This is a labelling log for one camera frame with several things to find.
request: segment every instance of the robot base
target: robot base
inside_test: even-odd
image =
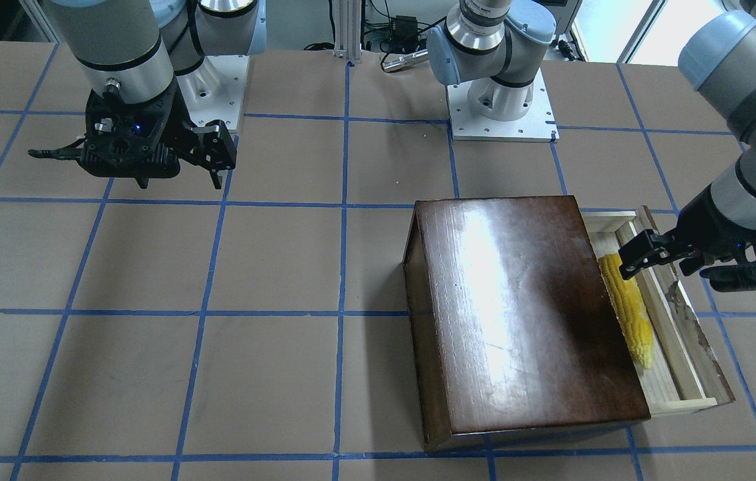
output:
[[[472,83],[464,82],[446,88],[454,140],[550,142],[559,138],[550,97],[540,70],[534,80],[536,95],[530,104],[530,110],[516,121],[495,121],[476,113],[467,100],[467,91]]]
[[[231,134],[237,134],[249,67],[247,55],[211,55],[202,67],[177,77],[191,120],[203,127],[221,119]]]

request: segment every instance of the yellow corn cob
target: yellow corn cob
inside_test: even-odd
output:
[[[628,342],[630,355],[636,362],[641,363],[643,368],[649,369],[654,357],[654,331],[648,319],[640,287],[636,284],[636,279],[622,279],[622,274],[618,271],[622,265],[619,255],[605,255],[598,259],[598,262],[616,308],[618,322],[622,325],[625,341]]]

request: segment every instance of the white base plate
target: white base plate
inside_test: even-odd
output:
[[[452,139],[455,140],[503,140],[512,142],[550,142],[559,138],[550,96],[544,84],[541,70],[534,80],[534,97],[530,110],[522,118],[501,122],[486,118],[475,112],[467,101],[467,91],[473,82],[464,82],[446,88],[452,121]]]
[[[241,113],[250,57],[247,55],[210,55],[212,65],[220,72],[218,92],[198,98],[199,108],[190,110],[191,120],[199,127],[205,122],[221,119],[231,134],[241,131]]]

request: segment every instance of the wooden drawer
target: wooden drawer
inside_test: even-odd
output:
[[[597,258],[650,226],[646,210],[580,215],[570,196],[418,202],[403,265],[426,450],[582,438],[733,401],[669,267],[637,279],[653,368],[629,357]]]

